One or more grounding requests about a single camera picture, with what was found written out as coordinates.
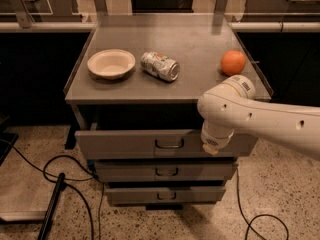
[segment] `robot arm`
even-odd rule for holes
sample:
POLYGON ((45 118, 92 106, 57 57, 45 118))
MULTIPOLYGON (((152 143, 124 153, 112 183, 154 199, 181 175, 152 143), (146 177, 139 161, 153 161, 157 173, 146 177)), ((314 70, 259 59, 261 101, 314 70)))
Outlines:
POLYGON ((254 95, 252 82, 235 75, 200 97, 206 152, 217 153, 237 130, 320 160, 320 108, 258 102, 254 95))

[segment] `drawer front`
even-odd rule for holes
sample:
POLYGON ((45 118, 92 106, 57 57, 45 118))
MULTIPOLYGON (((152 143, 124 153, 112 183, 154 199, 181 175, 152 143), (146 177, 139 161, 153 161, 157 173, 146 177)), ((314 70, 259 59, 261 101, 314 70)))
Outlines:
POLYGON ((237 168, 232 161, 103 161, 95 162, 102 182, 230 180, 237 168))
POLYGON ((107 189, 106 193, 110 205, 215 203, 222 199, 225 188, 120 188, 107 189))
MULTIPOLYGON (((76 139, 86 159, 212 157, 202 148, 201 130, 78 131, 76 139)), ((216 157, 249 155, 257 141, 235 134, 216 157)))

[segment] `bowl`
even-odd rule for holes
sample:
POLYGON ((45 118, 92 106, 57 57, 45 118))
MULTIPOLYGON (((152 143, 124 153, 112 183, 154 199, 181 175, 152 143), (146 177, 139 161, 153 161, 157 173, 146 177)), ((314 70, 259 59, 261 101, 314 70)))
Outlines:
POLYGON ((136 60, 130 52, 110 49, 94 54, 87 65, 91 73, 114 80, 123 77, 135 63, 136 60))

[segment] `soda can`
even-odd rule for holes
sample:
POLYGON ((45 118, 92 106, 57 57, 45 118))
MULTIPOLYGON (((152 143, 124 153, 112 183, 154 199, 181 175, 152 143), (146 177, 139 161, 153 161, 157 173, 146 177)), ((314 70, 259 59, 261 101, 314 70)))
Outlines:
POLYGON ((176 80, 180 71, 177 61, 157 52, 144 53, 140 64, 142 70, 168 82, 176 80))

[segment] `orange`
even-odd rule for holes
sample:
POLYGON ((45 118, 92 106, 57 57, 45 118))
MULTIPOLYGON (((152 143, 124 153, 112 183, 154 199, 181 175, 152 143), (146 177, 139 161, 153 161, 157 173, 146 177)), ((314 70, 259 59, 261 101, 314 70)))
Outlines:
POLYGON ((228 76, 238 75, 246 65, 246 57, 237 50, 226 52, 220 61, 221 70, 228 76))

